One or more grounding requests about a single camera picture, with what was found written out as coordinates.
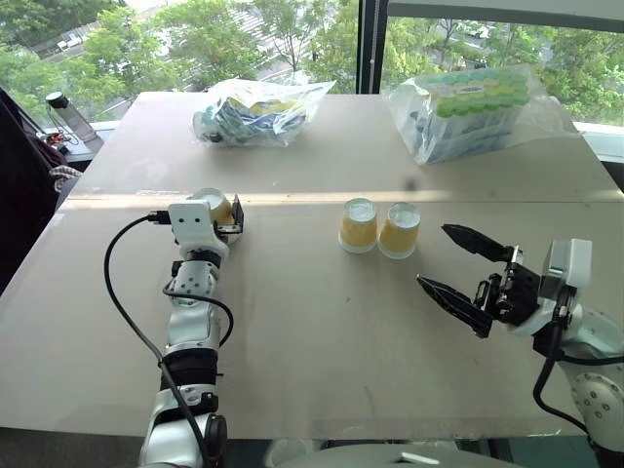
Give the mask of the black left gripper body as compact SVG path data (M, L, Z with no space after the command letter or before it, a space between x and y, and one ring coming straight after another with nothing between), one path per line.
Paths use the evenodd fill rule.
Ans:
M232 247L242 236L243 227L239 224L218 224L214 222L214 234L227 247Z

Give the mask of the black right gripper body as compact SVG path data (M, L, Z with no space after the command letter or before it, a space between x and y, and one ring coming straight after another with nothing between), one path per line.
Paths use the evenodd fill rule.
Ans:
M479 283L473 304L492 320L519 326L538 308L540 276L523 266L518 246L504 246L494 262L506 263L503 273L493 273Z

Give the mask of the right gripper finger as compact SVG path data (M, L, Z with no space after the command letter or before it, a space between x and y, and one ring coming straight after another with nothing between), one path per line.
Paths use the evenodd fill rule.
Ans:
M477 337L488 337L492 318L475 305L468 296L420 274L416 276L416 281L443 310L468 325Z
M458 224L443 224L441 228L457 246L470 254L478 254L491 262L512 260L511 246L503 246L479 231Z

